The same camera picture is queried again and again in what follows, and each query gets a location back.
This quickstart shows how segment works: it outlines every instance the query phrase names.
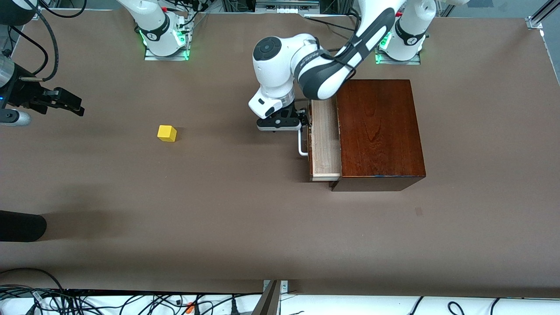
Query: table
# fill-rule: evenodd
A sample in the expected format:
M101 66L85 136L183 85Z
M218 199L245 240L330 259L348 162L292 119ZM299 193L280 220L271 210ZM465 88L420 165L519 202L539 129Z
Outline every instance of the table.
M83 98L2 128L0 206L46 214L43 242L0 244L0 267L48 269L69 288L558 296L560 88L522 19L437 18L421 66L366 60L355 78L409 79L427 176L402 192L310 183L294 133L259 132L251 51L310 32L296 15L209 15L191 60L144 62L123 11L45 13ZM333 19L348 22L348 18ZM50 47L40 22L24 32ZM41 54L20 42L14 59ZM179 140L156 137L160 124ZM38 275L4 282L51 286Z

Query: yellow cube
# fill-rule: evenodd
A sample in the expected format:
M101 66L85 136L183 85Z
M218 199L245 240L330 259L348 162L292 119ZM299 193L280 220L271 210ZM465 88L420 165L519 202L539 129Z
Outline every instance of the yellow cube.
M160 125L160 129L157 131L157 137L161 141L165 142L175 142L175 137L177 136L177 130L173 126Z

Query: open drawer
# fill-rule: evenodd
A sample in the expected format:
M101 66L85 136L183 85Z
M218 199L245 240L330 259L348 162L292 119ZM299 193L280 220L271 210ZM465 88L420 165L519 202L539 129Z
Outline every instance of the open drawer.
M312 182L336 181L342 174L337 98L313 100L309 107L309 176Z

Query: wooden box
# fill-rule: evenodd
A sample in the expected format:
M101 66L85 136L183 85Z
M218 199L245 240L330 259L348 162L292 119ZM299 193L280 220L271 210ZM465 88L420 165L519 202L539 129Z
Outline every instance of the wooden box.
M409 80L350 80L311 103L310 177L333 191L401 191L426 176Z

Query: drawer handle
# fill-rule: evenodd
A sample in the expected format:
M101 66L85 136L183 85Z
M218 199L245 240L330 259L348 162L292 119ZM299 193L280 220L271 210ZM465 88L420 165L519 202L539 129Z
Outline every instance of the drawer handle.
M303 133L303 132L301 131L302 129L303 129L303 128L300 128L300 129L297 131L297 150L300 152L300 155L301 155L301 156L309 156L309 152L303 152L303 151L301 150L301 135L302 135L302 133Z

